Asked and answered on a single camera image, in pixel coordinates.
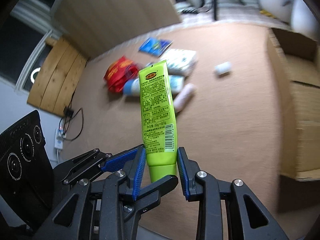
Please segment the front white penguin plush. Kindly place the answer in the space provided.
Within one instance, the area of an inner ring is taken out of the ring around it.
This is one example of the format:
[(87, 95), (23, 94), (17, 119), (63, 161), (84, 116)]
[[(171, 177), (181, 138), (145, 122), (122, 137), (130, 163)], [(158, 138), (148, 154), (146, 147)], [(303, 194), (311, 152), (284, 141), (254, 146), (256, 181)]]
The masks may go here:
[(294, 32), (319, 41), (319, 23), (303, 0), (293, 1), (290, 25)]

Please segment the blue snack packet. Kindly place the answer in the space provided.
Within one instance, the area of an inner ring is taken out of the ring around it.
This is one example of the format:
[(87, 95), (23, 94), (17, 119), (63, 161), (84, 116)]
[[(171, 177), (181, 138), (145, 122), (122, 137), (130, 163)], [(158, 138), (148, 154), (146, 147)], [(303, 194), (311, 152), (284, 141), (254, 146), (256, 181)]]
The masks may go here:
[(139, 51), (155, 57), (160, 57), (171, 44), (171, 40), (150, 37), (139, 47)]

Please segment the white power strip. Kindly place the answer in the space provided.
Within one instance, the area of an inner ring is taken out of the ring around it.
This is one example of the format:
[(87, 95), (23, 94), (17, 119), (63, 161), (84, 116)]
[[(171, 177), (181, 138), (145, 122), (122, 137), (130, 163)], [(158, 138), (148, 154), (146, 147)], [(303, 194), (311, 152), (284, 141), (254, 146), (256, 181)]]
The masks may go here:
[(63, 142), (66, 138), (66, 135), (63, 133), (63, 130), (60, 128), (57, 128), (55, 130), (55, 141), (54, 141), (54, 148), (57, 150), (63, 149)]

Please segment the light wooden headboard panel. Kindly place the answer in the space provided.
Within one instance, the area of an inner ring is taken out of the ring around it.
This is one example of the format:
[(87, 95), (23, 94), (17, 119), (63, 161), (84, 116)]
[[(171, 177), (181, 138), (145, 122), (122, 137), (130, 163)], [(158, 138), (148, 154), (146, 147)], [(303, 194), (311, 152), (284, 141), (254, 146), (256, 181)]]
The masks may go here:
[(136, 36), (181, 22), (174, 0), (55, 0), (52, 23), (95, 58)]

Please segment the pine wood nightstand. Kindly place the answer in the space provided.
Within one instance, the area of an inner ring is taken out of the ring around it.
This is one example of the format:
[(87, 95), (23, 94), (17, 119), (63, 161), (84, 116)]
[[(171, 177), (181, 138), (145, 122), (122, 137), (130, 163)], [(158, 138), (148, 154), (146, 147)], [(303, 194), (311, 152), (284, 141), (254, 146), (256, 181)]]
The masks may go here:
[(43, 111), (64, 116), (86, 66), (84, 57), (66, 38), (47, 38), (52, 46), (29, 92), (27, 103)]

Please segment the green cream tube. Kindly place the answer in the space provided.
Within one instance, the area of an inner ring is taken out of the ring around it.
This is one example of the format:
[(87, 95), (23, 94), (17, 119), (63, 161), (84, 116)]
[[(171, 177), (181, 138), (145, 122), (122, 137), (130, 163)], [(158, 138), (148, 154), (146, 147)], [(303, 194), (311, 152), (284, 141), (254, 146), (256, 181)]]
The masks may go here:
[[(165, 88), (144, 91), (144, 85), (161, 81)], [(161, 61), (139, 71), (142, 138), (151, 182), (176, 174), (177, 125), (169, 83), (167, 62)]]

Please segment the plaid bedsheet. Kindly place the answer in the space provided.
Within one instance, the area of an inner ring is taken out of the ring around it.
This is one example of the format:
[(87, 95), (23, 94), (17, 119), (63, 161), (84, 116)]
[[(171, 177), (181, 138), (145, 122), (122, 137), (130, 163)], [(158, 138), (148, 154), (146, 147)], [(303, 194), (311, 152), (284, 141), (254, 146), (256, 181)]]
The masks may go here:
[(212, 0), (205, 0), (203, 7), (197, 9), (196, 14), (184, 14), (183, 10), (191, 10), (193, 7), (189, 2), (179, 2), (174, 5), (182, 19), (182, 26), (195, 27), (216, 23), (245, 23), (263, 25), (290, 30), (289, 24), (276, 18), (268, 17), (260, 13), (258, 0), (217, 0), (217, 19), (213, 16)]

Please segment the white tissue pack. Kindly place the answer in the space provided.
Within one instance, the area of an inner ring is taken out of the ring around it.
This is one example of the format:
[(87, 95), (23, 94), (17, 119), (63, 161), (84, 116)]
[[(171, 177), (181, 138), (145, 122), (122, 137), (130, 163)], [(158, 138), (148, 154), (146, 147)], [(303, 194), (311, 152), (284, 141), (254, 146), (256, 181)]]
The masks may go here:
[(159, 60), (167, 62), (170, 75), (188, 77), (197, 63), (197, 52), (185, 49), (168, 49)]

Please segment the pink tube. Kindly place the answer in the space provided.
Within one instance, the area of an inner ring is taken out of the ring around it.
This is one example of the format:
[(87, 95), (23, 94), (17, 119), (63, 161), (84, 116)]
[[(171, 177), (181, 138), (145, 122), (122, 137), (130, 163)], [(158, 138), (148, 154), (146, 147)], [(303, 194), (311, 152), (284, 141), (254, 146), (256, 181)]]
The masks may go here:
[(196, 86), (192, 83), (188, 83), (183, 87), (173, 100), (173, 106), (176, 114), (180, 113), (185, 108), (187, 103), (193, 98), (195, 92)]

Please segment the white bottle blue cap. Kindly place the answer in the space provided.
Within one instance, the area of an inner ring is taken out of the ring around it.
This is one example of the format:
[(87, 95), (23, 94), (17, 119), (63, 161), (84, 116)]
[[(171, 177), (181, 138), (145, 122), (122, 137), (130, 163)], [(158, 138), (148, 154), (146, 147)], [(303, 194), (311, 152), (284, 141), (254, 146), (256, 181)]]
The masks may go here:
[[(185, 77), (178, 75), (169, 75), (169, 83), (172, 95), (178, 94), (182, 88), (184, 87)], [(165, 88), (165, 85), (161, 83), (161, 81), (157, 81), (156, 83), (144, 85), (144, 91), (147, 89), (150, 90), (150, 93), (158, 92)], [(123, 94), (127, 96), (137, 96), (140, 97), (140, 82), (139, 78), (131, 79), (127, 81), (123, 88)]]

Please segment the cardboard box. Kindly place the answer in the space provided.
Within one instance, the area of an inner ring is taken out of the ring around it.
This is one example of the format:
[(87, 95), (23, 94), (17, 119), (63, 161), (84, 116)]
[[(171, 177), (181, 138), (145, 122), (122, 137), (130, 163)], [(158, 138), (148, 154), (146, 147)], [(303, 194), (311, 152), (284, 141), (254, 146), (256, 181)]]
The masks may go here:
[(300, 33), (268, 30), (267, 54), (282, 118), (280, 174), (319, 180), (319, 44)]

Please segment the red fabric bag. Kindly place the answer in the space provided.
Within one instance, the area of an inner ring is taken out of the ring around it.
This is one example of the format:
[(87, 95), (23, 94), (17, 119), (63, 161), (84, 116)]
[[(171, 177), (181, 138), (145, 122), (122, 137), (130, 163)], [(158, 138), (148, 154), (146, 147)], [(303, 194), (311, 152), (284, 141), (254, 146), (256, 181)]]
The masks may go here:
[(111, 93), (121, 93), (127, 81), (138, 76), (140, 68), (138, 64), (122, 56), (112, 63), (107, 69), (104, 80), (108, 91)]

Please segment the small white jar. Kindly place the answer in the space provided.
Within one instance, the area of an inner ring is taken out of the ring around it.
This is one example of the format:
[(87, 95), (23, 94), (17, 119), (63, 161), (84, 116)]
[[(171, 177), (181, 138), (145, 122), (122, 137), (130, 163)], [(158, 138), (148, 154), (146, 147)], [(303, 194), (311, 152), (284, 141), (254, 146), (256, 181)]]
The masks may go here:
[(231, 71), (231, 66), (232, 64), (229, 61), (218, 64), (214, 68), (215, 74), (217, 76), (223, 76), (225, 74), (228, 74)]

